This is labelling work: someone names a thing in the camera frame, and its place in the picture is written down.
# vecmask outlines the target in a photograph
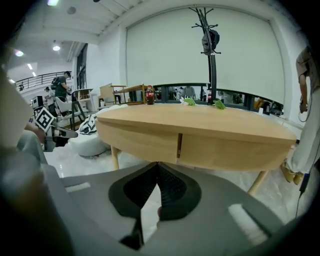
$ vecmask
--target black backpack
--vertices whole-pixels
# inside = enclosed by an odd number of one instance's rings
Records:
[[[59,77],[55,77],[51,82],[51,90],[55,90],[59,84]]]
[[[209,29],[209,35],[210,35],[211,43],[212,43],[212,50],[215,50],[217,47],[217,44],[220,41],[220,35],[218,34],[217,31],[215,31],[213,29]],[[209,43],[208,43],[206,34],[203,35],[202,46],[203,46],[204,54],[209,56],[211,54],[211,52],[210,52],[210,47],[209,47]]]

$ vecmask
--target round wooden table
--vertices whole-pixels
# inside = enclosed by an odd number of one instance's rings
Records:
[[[118,150],[150,162],[225,171],[259,171],[255,193],[269,170],[286,158],[296,136],[254,112],[214,106],[155,104],[130,106],[97,116],[99,137]]]

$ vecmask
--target table leg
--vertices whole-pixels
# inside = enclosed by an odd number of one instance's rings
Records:
[[[248,194],[250,194],[251,196],[253,196],[256,191],[258,190],[258,188],[260,187],[261,183],[264,181],[264,179],[266,178],[267,174],[268,174],[268,170],[266,171],[260,171],[258,177],[255,179],[255,181],[253,182],[252,186],[249,188],[248,190]]]
[[[112,87],[112,93],[113,93],[113,100],[114,100],[113,105],[117,105],[117,100],[116,100],[115,88],[114,87]]]
[[[146,104],[146,92],[145,92],[145,84],[142,84],[142,99],[143,99],[143,104]]]
[[[114,146],[111,146],[111,154],[112,154],[114,169],[119,170],[118,149]]]

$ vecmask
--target black mesh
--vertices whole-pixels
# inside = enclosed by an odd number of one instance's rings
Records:
[[[125,195],[140,208],[145,205],[157,184],[157,169],[157,165],[153,166],[123,187]]]
[[[162,207],[173,204],[183,197],[186,192],[186,184],[177,176],[158,165],[157,183],[161,191]]]

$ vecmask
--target white chair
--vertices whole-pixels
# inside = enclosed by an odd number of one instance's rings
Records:
[[[70,128],[73,131],[76,129],[75,117],[78,117],[81,123],[86,119],[86,116],[84,113],[88,112],[88,110],[81,109],[81,106],[78,101],[63,102],[63,101],[61,101],[61,99],[59,99],[59,97],[55,97],[55,102],[56,102],[61,113],[71,111],[71,114],[62,116],[62,119],[64,119],[64,120],[69,119],[70,120]]]
[[[127,104],[123,105],[113,105],[109,108],[101,109],[96,115],[99,115],[103,112],[126,108]],[[98,133],[92,135],[83,135],[80,134],[80,131],[76,131],[78,137],[69,139],[69,143],[72,146],[72,149],[83,157],[93,157],[102,154],[103,152],[110,150],[110,145],[104,143],[100,140]]]

